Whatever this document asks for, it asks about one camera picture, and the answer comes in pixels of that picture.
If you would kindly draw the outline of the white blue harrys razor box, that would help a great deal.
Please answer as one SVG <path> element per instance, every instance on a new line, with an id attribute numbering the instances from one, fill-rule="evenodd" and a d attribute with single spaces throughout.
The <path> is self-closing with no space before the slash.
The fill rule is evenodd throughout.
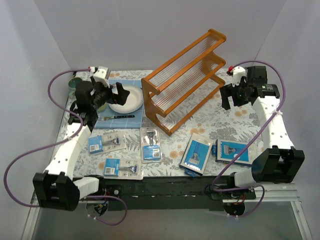
<path id="1" fill-rule="evenodd" d="M 218 163 L 230 163 L 245 147 L 247 143 L 233 140 L 217 139 L 211 148 L 211 154 L 215 156 Z M 257 147 L 253 143 L 233 163 L 234 165 L 250 167 L 258 157 Z"/>

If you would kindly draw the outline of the orange wooden shelf rack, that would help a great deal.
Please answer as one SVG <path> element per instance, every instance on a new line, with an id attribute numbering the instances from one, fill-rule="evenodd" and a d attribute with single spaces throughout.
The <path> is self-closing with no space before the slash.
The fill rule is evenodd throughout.
<path id="1" fill-rule="evenodd" d="M 145 115 L 167 135 L 211 99 L 226 82 L 216 74 L 226 61 L 214 53 L 227 37 L 209 29 L 142 78 Z"/>

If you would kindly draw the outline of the razor blister pack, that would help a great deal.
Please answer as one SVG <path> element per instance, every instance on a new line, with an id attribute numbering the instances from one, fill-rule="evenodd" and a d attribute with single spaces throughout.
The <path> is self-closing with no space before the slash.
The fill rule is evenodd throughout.
<path id="1" fill-rule="evenodd" d="M 139 158 L 107 158 L 104 164 L 103 176 L 106 179 L 140 181 L 143 174 Z"/>
<path id="2" fill-rule="evenodd" d="M 105 135 L 92 136 L 88 139 L 90 155 L 103 154 L 126 148 L 124 132 L 112 132 Z"/>
<path id="3" fill-rule="evenodd" d="M 162 161 L 162 149 L 157 127 L 140 128 L 140 145 L 142 163 L 159 163 Z"/>

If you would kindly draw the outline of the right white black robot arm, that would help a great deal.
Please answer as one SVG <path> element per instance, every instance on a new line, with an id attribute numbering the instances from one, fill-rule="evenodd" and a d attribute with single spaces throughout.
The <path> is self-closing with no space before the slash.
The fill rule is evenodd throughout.
<path id="1" fill-rule="evenodd" d="M 235 107 L 251 104 L 258 117 L 264 151 L 250 168 L 236 172 L 234 181 L 226 186 L 227 195 L 237 199 L 245 187 L 258 183 L 291 183 L 305 160 L 303 150 L 295 148 L 289 138 L 280 107 L 285 99 L 284 91 L 268 83 L 265 66 L 231 67 L 228 72 L 232 82 L 220 88 L 222 108 L 230 109 L 228 98 Z"/>

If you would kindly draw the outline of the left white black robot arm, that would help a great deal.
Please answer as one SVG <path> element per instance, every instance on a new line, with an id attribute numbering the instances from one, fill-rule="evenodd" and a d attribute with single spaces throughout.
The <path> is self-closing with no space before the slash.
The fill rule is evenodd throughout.
<path id="1" fill-rule="evenodd" d="M 98 121 L 97 110 L 105 103 L 123 106 L 129 94 L 119 82 L 104 85 L 91 79 L 76 85 L 64 142 L 44 172 L 36 173 L 32 180 L 40 207 L 74 211 L 79 201 L 88 195 L 95 200 L 106 196 L 106 187 L 97 177 L 73 181 L 73 173 L 78 156 Z"/>

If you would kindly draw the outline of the white paper plate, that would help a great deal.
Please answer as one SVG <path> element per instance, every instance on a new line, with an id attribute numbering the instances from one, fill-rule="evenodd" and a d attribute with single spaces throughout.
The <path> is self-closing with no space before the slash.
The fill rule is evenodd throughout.
<path id="1" fill-rule="evenodd" d="M 137 86 L 128 84 L 123 85 L 123 88 L 130 92 L 126 103 L 124 105 L 108 104 L 108 106 L 116 113 L 129 114 L 138 110 L 143 105 L 143 91 Z"/>

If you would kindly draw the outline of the pale yellow cup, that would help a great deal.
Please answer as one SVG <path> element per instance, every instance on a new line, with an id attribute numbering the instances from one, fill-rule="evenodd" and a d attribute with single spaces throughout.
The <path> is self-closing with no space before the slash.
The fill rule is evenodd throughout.
<path id="1" fill-rule="evenodd" d="M 98 112 L 103 112 L 107 108 L 107 103 L 103 104 L 101 107 L 97 109 Z"/>

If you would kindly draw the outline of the blue checked cloth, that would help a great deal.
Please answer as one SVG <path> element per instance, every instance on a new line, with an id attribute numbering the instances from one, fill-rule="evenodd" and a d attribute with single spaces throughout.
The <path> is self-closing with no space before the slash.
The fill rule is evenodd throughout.
<path id="1" fill-rule="evenodd" d="M 121 83 L 123 85 L 132 85 L 142 89 L 142 83 L 140 80 L 123 80 L 123 79 L 110 79 L 109 84 Z M 118 113 L 113 111 L 109 105 L 102 112 L 98 113 L 98 121 L 95 124 L 96 129 L 139 129 L 142 127 L 142 119 L 144 113 L 144 103 L 136 111 L 131 113 Z M 135 115 L 135 118 L 123 118 L 123 119 L 110 119 L 107 121 L 100 121 L 100 117 L 112 117 L 112 116 L 124 116 Z"/>

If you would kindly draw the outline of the green ceramic mug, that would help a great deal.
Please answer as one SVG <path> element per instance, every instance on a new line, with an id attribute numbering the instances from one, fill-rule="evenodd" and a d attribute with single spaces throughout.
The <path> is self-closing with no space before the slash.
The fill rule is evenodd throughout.
<path id="1" fill-rule="evenodd" d="M 76 86 L 77 84 L 81 83 L 83 80 L 80 77 L 73 77 L 69 82 L 68 82 L 68 97 L 69 98 L 74 98 L 75 97 L 75 91 L 76 91 Z"/>

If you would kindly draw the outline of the floral table mat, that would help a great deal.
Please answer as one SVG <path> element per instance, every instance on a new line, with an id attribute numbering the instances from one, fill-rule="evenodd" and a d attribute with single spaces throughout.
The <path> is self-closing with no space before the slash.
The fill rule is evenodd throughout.
<path id="1" fill-rule="evenodd" d="M 120 80 L 126 84 L 135 85 L 151 72 L 151 70 L 112 71 L 109 80 Z M 171 136 L 160 129 L 162 161 L 144 164 L 143 177 L 185 176 L 179 164 L 193 133 L 214 141 L 224 139 L 248 143 L 261 128 L 258 116 L 250 103 L 233 107 L 231 99 L 229 102 L 232 108 L 224 110 L 221 107 L 221 96 L 216 93 Z M 76 161 L 74 178 L 87 175 L 102 176 L 106 158 L 138 159 L 141 157 L 140 129 L 138 128 L 98 128 L 94 129 L 91 135 L 107 135 L 112 132 L 125 132 L 126 148 L 91 156 L 87 141 Z M 218 175 L 225 166 L 224 163 L 215 162 L 214 156 L 209 156 L 203 176 Z"/>

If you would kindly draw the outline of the black handled fork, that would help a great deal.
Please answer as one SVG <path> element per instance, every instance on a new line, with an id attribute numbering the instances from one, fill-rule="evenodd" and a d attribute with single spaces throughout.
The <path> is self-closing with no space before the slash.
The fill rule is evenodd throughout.
<path id="1" fill-rule="evenodd" d="M 135 115 L 115 115 L 115 116 L 101 116 L 99 121 L 104 122 L 113 119 L 131 119 L 135 118 Z"/>

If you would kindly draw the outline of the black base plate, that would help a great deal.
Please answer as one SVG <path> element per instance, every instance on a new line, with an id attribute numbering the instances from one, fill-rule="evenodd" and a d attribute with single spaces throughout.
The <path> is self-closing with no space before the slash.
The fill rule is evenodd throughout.
<path id="1" fill-rule="evenodd" d="M 241 194 L 212 192 L 214 176 L 145 177 L 142 180 L 99 179 L 97 192 L 89 200 L 101 200 L 102 196 L 113 196 L 108 201 L 109 211 L 123 210 L 184 210 L 205 209 L 223 211 L 223 201 L 234 201 Z"/>

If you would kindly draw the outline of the aluminium frame rail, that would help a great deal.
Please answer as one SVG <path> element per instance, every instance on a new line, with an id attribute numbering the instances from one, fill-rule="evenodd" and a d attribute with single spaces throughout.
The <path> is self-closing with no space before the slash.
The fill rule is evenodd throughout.
<path id="1" fill-rule="evenodd" d="M 24 240 L 310 240 L 301 199 L 293 184 L 270 185 L 246 200 L 248 216 L 227 215 L 221 202 L 191 196 L 208 208 L 107 209 L 91 218 L 97 201 L 82 201 L 75 211 L 30 211 Z"/>

